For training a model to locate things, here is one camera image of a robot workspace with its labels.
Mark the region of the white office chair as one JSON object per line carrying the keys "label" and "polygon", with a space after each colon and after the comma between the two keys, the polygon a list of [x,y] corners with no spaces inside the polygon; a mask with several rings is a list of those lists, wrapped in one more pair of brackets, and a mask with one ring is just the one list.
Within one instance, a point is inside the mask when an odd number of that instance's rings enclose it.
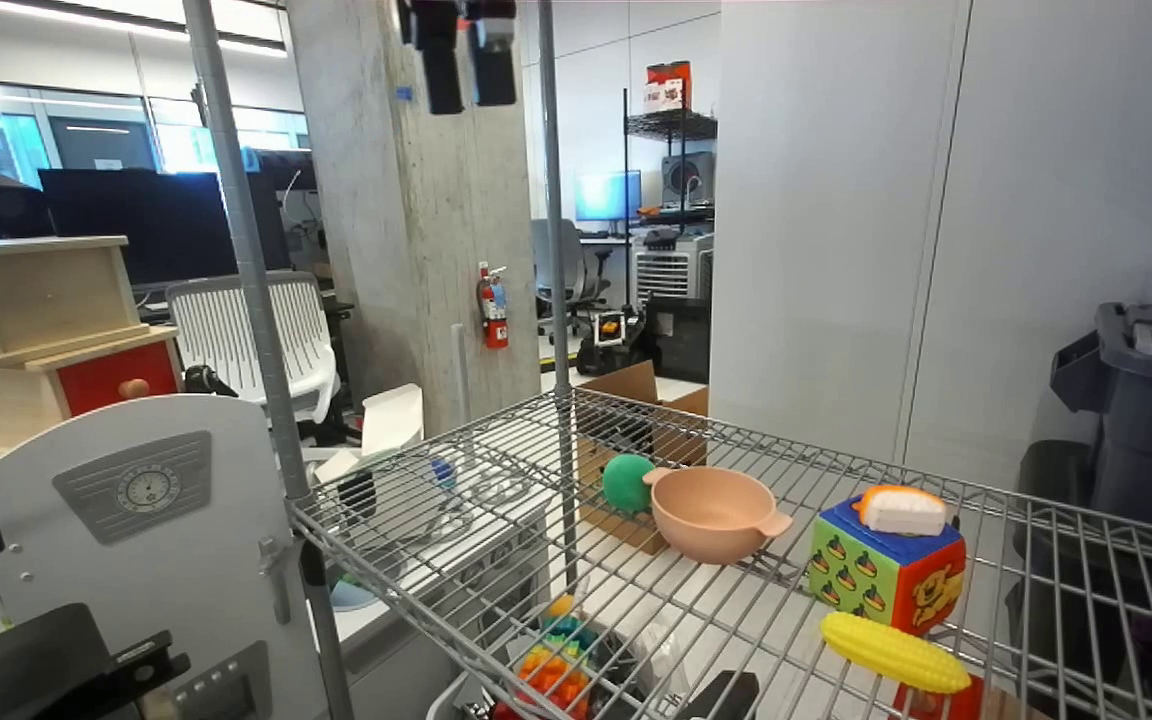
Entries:
{"label": "white office chair", "polygon": [[[340,378],[317,279],[306,272],[278,270],[268,273],[268,290],[294,418],[323,423],[338,396]],[[165,300],[177,328],[175,342],[182,365],[209,366],[237,397],[265,407],[262,366],[241,278],[173,285],[166,288]]]}

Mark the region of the red block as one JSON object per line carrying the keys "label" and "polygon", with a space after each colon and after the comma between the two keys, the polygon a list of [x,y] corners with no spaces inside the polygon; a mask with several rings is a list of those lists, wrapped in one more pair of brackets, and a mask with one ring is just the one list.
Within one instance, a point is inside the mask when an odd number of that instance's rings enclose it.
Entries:
{"label": "red block", "polygon": [[929,694],[899,684],[887,720],[979,720],[984,684],[980,676],[970,680],[957,694]]}

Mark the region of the colourful stacking toy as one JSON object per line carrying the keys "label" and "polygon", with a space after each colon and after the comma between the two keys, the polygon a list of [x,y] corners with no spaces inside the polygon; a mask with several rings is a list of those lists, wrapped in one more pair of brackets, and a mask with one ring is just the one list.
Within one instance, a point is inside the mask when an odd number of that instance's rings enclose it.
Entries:
{"label": "colourful stacking toy", "polygon": [[539,639],[518,661],[515,674],[570,720],[589,720],[593,684],[594,642],[598,634],[571,593],[558,596],[541,611]]}

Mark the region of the red box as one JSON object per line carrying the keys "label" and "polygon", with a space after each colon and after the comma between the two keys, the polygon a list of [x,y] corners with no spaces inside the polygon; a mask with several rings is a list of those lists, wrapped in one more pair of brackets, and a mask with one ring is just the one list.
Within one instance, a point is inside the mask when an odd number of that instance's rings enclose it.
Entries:
{"label": "red box", "polygon": [[643,85],[643,113],[691,109],[692,68],[690,61],[649,65]]}

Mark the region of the grey office chair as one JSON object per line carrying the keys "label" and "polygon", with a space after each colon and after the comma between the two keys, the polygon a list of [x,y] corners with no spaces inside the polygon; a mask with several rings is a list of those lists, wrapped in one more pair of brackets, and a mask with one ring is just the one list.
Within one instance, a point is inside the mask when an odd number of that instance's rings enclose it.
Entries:
{"label": "grey office chair", "polygon": [[553,344],[558,323],[564,323],[567,331],[573,333],[593,323],[594,314],[611,310],[604,300],[604,291],[611,287],[605,276],[611,250],[585,247],[579,229],[567,219],[559,219],[556,223],[532,219],[530,232],[536,300],[550,311],[552,328],[547,340]]}

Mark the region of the black bin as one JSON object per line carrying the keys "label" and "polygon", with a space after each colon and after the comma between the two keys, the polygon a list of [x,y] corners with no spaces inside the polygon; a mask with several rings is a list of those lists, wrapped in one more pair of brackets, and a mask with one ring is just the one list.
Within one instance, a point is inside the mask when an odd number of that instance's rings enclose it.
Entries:
{"label": "black bin", "polygon": [[1152,526],[1087,509],[1085,448],[1043,441],[1018,473],[1018,579],[1005,596],[1029,706],[1069,720],[1152,720]]}

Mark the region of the monitor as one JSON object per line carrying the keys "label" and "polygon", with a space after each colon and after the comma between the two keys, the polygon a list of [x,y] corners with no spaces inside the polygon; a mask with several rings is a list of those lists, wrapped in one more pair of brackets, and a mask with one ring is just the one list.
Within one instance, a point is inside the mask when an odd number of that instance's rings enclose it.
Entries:
{"label": "monitor", "polygon": [[641,170],[585,174],[576,179],[576,222],[622,222],[643,206]]}

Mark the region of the red fire extinguisher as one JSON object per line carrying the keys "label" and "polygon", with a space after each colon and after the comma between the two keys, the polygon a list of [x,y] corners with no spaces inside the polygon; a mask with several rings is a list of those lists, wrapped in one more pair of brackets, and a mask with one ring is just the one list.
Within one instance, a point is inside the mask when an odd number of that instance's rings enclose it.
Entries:
{"label": "red fire extinguisher", "polygon": [[492,350],[502,350],[509,344],[507,291],[500,278],[502,268],[490,270],[488,263],[477,264],[477,306],[479,306],[484,344]]}

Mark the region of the green ball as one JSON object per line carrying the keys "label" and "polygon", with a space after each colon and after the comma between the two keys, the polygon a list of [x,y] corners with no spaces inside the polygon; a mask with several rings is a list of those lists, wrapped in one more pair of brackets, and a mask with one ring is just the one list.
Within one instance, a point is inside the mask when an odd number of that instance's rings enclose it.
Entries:
{"label": "green ball", "polygon": [[652,488],[646,477],[657,467],[647,457],[617,454],[602,467],[602,497],[616,511],[639,515],[652,511]]}

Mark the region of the colourful soft cube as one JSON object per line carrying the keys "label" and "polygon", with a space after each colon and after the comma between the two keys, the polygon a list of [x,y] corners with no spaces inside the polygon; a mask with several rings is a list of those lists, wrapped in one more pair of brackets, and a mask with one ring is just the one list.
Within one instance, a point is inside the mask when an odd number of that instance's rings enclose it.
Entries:
{"label": "colourful soft cube", "polygon": [[806,560],[806,591],[828,609],[850,612],[901,632],[924,635],[963,593],[967,543],[947,524],[937,536],[876,532],[854,505],[819,511]]}

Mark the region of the black case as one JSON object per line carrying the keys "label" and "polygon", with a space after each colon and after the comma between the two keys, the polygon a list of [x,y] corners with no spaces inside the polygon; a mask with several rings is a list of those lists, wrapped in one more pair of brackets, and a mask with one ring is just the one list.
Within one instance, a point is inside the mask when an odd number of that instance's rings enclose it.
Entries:
{"label": "black case", "polygon": [[708,384],[712,302],[652,296],[645,310],[655,374],[673,381]]}

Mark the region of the yellow toy corn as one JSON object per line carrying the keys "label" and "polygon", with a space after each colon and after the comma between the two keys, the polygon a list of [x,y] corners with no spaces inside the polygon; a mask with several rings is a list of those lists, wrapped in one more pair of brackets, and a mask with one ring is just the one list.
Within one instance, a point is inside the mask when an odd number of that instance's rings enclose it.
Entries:
{"label": "yellow toy corn", "polygon": [[916,691],[958,694],[972,684],[972,675],[950,652],[893,626],[829,612],[819,629],[826,646],[842,659]]}

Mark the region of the cardboard box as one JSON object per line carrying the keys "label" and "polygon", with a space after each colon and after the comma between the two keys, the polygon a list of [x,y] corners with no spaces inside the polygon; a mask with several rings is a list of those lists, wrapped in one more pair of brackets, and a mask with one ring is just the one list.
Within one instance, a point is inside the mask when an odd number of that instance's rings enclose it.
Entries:
{"label": "cardboard box", "polygon": [[636,455],[654,468],[707,464],[708,387],[659,381],[653,365],[639,363],[573,388],[576,488],[579,520],[655,556],[668,547],[646,509],[628,515],[602,493],[605,468],[621,455]]}

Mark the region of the red drawer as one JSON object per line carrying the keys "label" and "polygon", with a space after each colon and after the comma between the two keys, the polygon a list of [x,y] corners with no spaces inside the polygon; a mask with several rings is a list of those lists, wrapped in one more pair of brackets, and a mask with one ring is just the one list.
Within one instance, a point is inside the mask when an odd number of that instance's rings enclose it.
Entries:
{"label": "red drawer", "polygon": [[60,366],[54,374],[70,416],[91,414],[101,407],[126,401],[119,397],[116,387],[132,378],[143,378],[150,382],[150,396],[174,395],[180,391],[177,361],[168,341],[91,357]]}

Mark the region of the white and orange toy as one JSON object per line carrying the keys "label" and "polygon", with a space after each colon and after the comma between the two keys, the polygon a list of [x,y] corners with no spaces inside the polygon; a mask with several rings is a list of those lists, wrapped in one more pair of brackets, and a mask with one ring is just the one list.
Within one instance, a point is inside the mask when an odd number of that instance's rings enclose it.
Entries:
{"label": "white and orange toy", "polygon": [[852,510],[869,530],[897,536],[938,536],[948,520],[941,498],[908,486],[867,488],[852,502]]}

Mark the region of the pink pot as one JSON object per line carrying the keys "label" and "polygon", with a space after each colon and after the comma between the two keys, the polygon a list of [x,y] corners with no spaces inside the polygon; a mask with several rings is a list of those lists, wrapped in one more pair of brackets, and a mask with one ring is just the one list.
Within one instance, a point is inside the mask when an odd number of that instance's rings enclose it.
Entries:
{"label": "pink pot", "polygon": [[643,482],[660,536],[685,559],[735,564],[794,524],[771,488],[723,468],[657,468]]}

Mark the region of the white portable air conditioner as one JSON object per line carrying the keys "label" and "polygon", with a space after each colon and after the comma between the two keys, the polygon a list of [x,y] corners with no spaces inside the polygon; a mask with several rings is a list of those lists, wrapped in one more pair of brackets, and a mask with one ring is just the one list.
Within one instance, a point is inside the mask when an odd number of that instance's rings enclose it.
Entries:
{"label": "white portable air conditioner", "polygon": [[630,291],[636,305],[647,300],[708,300],[713,286],[717,234],[682,234],[672,240],[632,243]]}

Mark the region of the wooden toy cabinet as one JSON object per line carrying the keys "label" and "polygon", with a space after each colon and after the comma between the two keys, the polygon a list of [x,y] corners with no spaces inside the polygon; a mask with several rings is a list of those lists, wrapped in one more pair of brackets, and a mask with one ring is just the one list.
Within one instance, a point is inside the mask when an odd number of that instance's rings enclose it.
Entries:
{"label": "wooden toy cabinet", "polygon": [[70,420],[60,366],[159,341],[169,325],[142,323],[123,236],[0,240],[0,456]]}

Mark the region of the row of monitors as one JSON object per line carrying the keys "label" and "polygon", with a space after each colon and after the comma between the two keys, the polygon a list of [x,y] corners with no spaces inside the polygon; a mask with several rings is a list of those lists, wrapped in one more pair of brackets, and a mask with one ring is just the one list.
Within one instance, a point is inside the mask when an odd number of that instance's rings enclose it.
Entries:
{"label": "row of monitors", "polygon": [[238,272],[214,173],[44,169],[36,188],[0,174],[0,240],[123,236],[134,286]]}

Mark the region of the white open box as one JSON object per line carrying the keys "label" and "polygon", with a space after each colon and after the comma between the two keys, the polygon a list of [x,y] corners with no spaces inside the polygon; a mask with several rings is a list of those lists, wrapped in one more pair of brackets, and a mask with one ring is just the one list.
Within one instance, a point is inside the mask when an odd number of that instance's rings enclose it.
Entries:
{"label": "white open box", "polygon": [[362,401],[362,456],[393,454],[424,441],[424,397],[408,382]]}

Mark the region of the white toy kitchen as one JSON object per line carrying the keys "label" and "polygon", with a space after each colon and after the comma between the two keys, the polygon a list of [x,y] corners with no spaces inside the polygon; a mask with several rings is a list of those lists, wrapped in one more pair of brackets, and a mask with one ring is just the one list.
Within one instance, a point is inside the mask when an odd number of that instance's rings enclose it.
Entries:
{"label": "white toy kitchen", "polygon": [[550,594],[550,492],[485,439],[353,450],[285,488],[262,410],[142,397],[0,457],[14,626],[79,602],[111,647],[170,632],[184,720],[407,720]]}

